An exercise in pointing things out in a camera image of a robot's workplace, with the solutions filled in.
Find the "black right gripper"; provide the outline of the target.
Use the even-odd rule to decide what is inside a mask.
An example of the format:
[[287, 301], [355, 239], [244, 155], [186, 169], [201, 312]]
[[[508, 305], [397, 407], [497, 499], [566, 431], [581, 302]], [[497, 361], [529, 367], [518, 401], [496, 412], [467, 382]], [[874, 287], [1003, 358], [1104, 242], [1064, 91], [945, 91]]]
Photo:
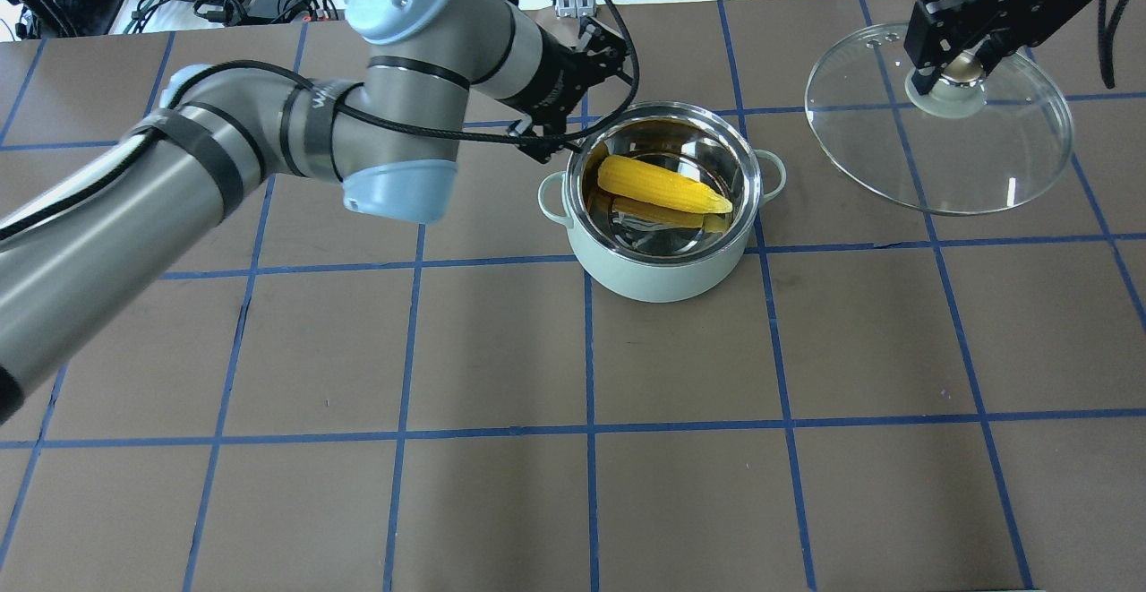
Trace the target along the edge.
[[1019, 46], [1047, 41], [1091, 1], [916, 0], [904, 39], [916, 69], [912, 88], [929, 94], [943, 70], [978, 45], [979, 68], [989, 78]]

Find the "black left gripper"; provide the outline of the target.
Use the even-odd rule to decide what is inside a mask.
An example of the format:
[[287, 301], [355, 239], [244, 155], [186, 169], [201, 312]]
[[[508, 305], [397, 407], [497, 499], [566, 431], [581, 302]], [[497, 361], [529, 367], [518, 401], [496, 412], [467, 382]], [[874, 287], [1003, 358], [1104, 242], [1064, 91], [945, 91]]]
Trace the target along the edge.
[[[570, 115], [594, 87], [610, 79], [627, 82], [620, 104], [594, 125], [570, 132]], [[568, 47], [542, 32], [539, 66], [529, 82], [512, 95], [512, 106], [524, 116], [512, 126], [516, 149], [547, 164], [562, 150], [574, 150], [576, 140], [588, 139], [615, 123], [635, 101], [635, 44], [625, 23], [612, 27], [596, 18], [578, 24], [578, 41]]]

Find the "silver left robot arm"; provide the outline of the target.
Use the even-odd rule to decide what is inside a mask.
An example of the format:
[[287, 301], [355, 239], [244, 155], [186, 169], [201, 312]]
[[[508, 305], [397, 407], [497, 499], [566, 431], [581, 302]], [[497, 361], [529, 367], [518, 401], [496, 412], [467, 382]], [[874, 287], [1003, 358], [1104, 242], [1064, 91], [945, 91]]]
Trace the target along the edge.
[[99, 159], [3, 220], [3, 420], [275, 173], [342, 187], [345, 208], [442, 220], [461, 142], [549, 161], [618, 123], [641, 82], [614, 19], [558, 41], [516, 0], [346, 0], [363, 82], [261, 61], [173, 74]]

